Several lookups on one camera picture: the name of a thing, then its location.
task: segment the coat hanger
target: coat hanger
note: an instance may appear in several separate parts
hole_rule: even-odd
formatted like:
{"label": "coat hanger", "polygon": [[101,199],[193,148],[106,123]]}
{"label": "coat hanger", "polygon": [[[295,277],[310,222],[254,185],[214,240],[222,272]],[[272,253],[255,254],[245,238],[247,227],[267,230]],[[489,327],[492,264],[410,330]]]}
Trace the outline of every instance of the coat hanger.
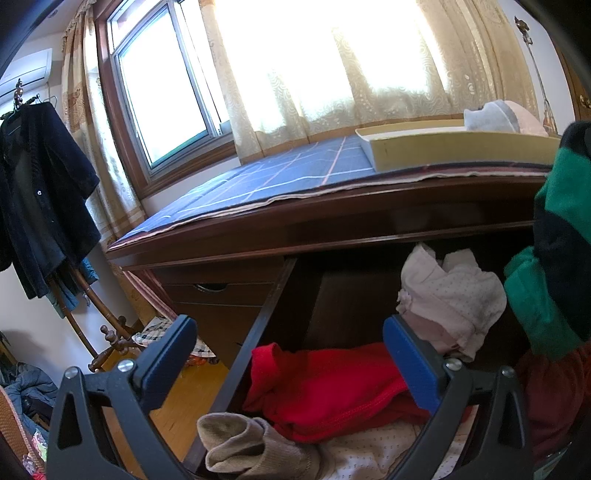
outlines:
{"label": "coat hanger", "polygon": [[46,98],[44,100],[39,100],[39,103],[46,103],[46,102],[50,103],[51,106],[53,108],[55,108],[57,106],[57,95],[51,95],[51,96],[49,96],[48,98]]}
{"label": "coat hanger", "polygon": [[[34,103],[35,101],[41,103],[39,94],[35,95],[34,97],[29,98],[29,100],[27,100],[26,102],[23,102],[22,101],[22,94],[23,93],[24,93],[24,90],[22,89],[22,80],[18,79],[17,85],[14,89],[14,108],[12,109],[12,112],[7,112],[7,113],[3,114],[2,116],[0,116],[0,120],[7,120],[8,123],[10,124],[20,117],[20,108],[23,105],[30,105],[31,103]],[[8,136],[10,137],[10,135],[12,135],[14,132],[16,132],[20,127],[21,126],[19,125],[15,129],[13,129],[11,132],[8,133]]]}

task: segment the dark red fabric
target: dark red fabric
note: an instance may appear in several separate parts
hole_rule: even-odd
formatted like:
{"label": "dark red fabric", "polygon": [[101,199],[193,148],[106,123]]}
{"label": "dark red fabric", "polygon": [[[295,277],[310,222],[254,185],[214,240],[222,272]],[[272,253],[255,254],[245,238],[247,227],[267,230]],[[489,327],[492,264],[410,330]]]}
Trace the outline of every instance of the dark red fabric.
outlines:
{"label": "dark red fabric", "polygon": [[425,423],[383,343],[350,350],[252,351],[245,411],[262,412],[284,437],[317,443],[404,419]]}
{"label": "dark red fabric", "polygon": [[569,429],[588,398],[590,358],[588,342],[558,361],[528,351],[517,363],[536,461],[567,443]]}

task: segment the teal garment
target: teal garment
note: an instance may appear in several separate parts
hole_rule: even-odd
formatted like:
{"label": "teal garment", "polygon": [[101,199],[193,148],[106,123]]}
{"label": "teal garment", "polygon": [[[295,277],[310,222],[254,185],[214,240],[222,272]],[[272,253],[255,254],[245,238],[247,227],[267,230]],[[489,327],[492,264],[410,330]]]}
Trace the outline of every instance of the teal garment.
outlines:
{"label": "teal garment", "polygon": [[507,299],[534,354],[558,360],[583,344],[548,294],[534,247],[527,247],[511,259],[505,277]]}
{"label": "teal garment", "polygon": [[[87,258],[85,258],[82,261],[82,263],[78,266],[78,270],[80,270],[80,273],[82,273],[82,276],[84,276],[84,278],[88,282],[88,285],[92,285],[95,281],[99,279],[99,276],[96,274],[95,269],[92,268],[92,265],[90,264]],[[76,296],[82,293],[82,290],[76,284],[76,281],[72,278],[70,273],[67,271],[65,265],[62,265],[56,270],[56,276],[57,286],[60,289],[61,297],[64,300],[64,304],[70,311],[72,311],[80,303]],[[54,297],[53,293],[49,292],[46,295],[46,297],[55,308],[57,314],[61,318],[63,318],[64,313],[63,311],[61,311],[61,308],[57,303],[57,299]]]}
{"label": "teal garment", "polygon": [[567,147],[558,149],[552,171],[534,203],[564,219],[591,244],[591,162]]}

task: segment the wooden floor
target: wooden floor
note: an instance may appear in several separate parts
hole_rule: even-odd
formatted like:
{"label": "wooden floor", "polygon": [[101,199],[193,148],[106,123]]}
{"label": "wooden floor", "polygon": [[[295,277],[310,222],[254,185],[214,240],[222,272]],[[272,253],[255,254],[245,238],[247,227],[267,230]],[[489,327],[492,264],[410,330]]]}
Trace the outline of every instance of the wooden floor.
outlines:
{"label": "wooden floor", "polygon": [[[209,411],[228,369],[223,363],[183,369],[164,405],[150,417],[173,453],[182,460],[197,433],[197,419]],[[111,408],[105,409],[111,435],[128,472],[145,479]]]}

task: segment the checkered cloth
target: checkered cloth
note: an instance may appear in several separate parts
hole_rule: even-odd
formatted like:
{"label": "checkered cloth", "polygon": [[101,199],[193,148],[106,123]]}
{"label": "checkered cloth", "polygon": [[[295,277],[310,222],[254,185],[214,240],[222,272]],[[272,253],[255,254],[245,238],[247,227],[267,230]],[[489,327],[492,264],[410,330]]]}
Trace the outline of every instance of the checkered cloth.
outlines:
{"label": "checkered cloth", "polygon": [[[172,324],[171,320],[162,317],[154,317],[143,332],[136,333],[132,336],[132,340],[139,346],[146,347],[152,342],[160,340]],[[216,356],[200,337],[197,337],[197,343],[195,344],[195,348],[191,352],[191,355],[202,358],[213,358]]]}

